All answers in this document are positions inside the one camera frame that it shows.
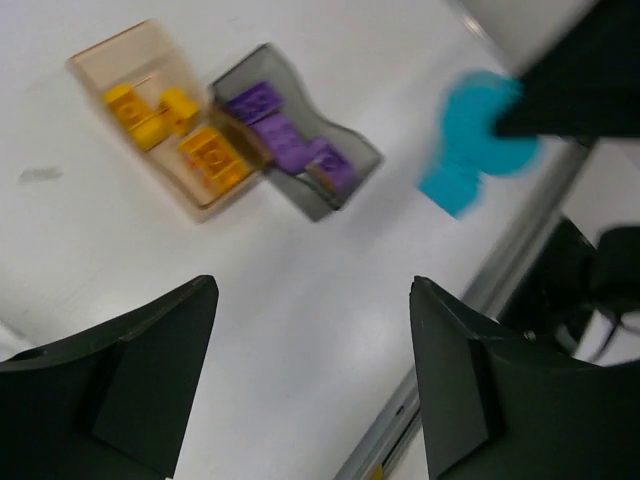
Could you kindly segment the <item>yellow square lego brick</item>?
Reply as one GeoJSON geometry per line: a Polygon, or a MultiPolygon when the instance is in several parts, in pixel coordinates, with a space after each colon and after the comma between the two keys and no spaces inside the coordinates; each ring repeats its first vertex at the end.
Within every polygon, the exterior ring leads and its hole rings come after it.
{"type": "Polygon", "coordinates": [[[158,109],[170,130],[180,137],[187,136],[199,122],[199,105],[177,87],[162,93],[158,109]]]}

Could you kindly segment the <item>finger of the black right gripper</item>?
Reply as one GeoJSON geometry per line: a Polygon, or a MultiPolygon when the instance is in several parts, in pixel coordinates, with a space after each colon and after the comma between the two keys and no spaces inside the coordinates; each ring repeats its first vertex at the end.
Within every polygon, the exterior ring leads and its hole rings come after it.
{"type": "Polygon", "coordinates": [[[500,137],[639,137],[639,2],[598,1],[520,76],[500,137]]]}

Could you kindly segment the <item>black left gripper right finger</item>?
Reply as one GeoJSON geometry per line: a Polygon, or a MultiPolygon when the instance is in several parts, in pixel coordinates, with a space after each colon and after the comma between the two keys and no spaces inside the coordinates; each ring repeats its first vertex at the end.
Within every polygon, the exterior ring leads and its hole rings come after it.
{"type": "Polygon", "coordinates": [[[639,365],[527,340],[432,280],[409,295],[432,479],[635,479],[639,365]]]}

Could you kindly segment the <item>purple lego brick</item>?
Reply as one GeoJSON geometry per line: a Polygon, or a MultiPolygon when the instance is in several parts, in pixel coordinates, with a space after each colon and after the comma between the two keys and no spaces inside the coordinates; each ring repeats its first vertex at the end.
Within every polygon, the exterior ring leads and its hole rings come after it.
{"type": "Polygon", "coordinates": [[[318,137],[309,144],[309,151],[311,161],[305,170],[329,191],[342,194],[353,186],[356,170],[333,144],[323,137],[318,137]]]}

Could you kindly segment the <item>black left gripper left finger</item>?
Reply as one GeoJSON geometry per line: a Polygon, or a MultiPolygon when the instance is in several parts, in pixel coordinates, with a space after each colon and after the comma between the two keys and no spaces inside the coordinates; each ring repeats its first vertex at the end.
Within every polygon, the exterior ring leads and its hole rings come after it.
{"type": "Polygon", "coordinates": [[[1,364],[5,479],[174,476],[219,298],[198,276],[1,364]]]}

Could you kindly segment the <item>yellow lego piece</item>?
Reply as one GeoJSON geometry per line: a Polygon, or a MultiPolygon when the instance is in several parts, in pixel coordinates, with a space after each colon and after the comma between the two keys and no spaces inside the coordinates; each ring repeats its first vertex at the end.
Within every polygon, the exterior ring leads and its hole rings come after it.
{"type": "Polygon", "coordinates": [[[132,85],[117,85],[104,93],[102,100],[141,151],[149,151],[168,138],[168,127],[162,117],[132,85]]]}

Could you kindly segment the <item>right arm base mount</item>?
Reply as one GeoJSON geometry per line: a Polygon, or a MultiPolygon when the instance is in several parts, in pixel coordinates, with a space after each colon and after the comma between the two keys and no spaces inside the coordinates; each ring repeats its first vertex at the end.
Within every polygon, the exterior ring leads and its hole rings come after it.
{"type": "Polygon", "coordinates": [[[624,317],[639,313],[639,226],[616,225],[592,244],[569,219],[560,221],[520,280],[497,321],[572,355],[595,312],[609,331],[590,360],[601,359],[616,334],[639,334],[624,317]]]}

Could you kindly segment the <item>teal lego brick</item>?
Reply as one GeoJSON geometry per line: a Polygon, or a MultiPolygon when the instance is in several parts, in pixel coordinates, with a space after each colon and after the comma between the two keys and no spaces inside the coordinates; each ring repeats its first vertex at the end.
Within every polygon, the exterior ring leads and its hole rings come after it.
{"type": "Polygon", "coordinates": [[[501,138],[496,122],[519,100],[517,80],[489,70],[464,73],[449,90],[440,128],[445,144],[480,172],[512,176],[536,161],[540,141],[535,137],[501,138]]]}
{"type": "Polygon", "coordinates": [[[467,163],[439,162],[429,167],[418,189],[448,215],[458,218],[475,202],[480,171],[467,163]]]}

